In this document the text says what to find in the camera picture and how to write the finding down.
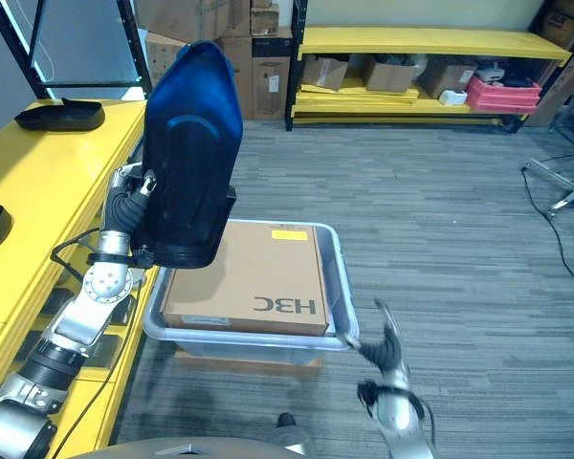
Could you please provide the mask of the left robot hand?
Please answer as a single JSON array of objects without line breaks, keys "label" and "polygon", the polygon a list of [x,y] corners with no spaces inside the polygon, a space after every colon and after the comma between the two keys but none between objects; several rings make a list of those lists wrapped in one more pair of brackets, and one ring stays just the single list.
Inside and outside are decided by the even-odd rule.
[{"label": "left robot hand", "polygon": [[100,230],[131,235],[144,218],[156,184],[153,170],[143,171],[142,162],[114,170],[108,182]]}]

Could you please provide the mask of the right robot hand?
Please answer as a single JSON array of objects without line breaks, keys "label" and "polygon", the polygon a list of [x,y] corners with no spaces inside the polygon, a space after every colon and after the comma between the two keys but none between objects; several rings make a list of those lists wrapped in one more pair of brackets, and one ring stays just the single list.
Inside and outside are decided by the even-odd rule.
[{"label": "right robot hand", "polygon": [[406,372],[398,322],[388,304],[378,297],[374,304],[383,319],[383,337],[377,342],[364,342],[351,336],[344,336],[347,345],[376,366],[382,374],[392,371]]}]

